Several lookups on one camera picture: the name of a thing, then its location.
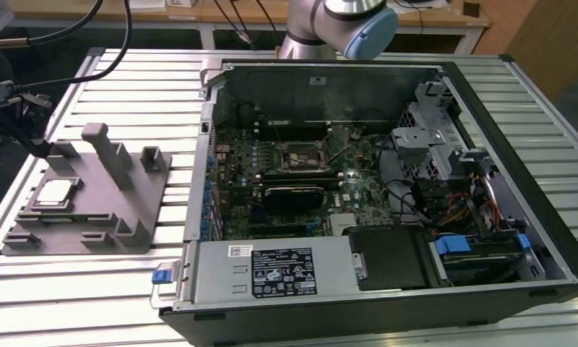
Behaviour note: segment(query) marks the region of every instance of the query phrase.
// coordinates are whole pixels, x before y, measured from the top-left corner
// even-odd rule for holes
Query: barcode label
[[[229,246],[229,257],[251,257],[253,253],[252,244],[235,244]]]

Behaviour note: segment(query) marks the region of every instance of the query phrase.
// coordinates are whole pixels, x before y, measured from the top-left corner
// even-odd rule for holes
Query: blue release latch
[[[152,284],[169,284],[172,283],[172,270],[155,270],[152,273]]]
[[[518,243],[521,244],[522,250],[526,251],[532,248],[532,242],[529,241],[529,238],[525,234],[518,234]]]
[[[435,246],[440,255],[472,251],[467,237],[461,235],[443,236],[436,240]]]

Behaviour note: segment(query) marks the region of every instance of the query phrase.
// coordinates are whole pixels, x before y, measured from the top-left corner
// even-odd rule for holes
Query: floor
[[[29,32],[36,37],[47,30]],[[51,43],[40,48],[12,50],[7,59],[12,62],[12,72],[0,64],[0,74],[13,73],[25,82],[48,80],[72,76],[91,47],[120,47],[121,30],[83,30],[65,40]],[[219,49],[249,49],[235,33],[223,31],[215,33]],[[253,42],[259,49],[273,49],[277,39],[272,32],[253,33]],[[199,34],[195,30],[136,30],[132,48],[180,48],[200,49]],[[65,87],[40,90],[53,100],[59,100]],[[565,95],[556,102],[556,107],[578,131],[578,80]],[[19,173],[19,168],[27,158],[25,150],[12,142],[4,141],[0,146],[0,202],[9,184]]]

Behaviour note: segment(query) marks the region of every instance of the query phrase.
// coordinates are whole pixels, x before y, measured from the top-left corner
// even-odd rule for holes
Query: processor chip
[[[320,170],[325,168],[323,145],[317,142],[291,143],[284,146],[284,168],[291,171]]]

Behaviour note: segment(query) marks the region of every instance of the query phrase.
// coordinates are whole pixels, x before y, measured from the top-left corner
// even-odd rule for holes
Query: white sticker
[[[251,257],[253,252],[252,244],[235,244],[229,246],[228,257]]]
[[[196,20],[197,17],[193,16],[169,16],[171,20]]]

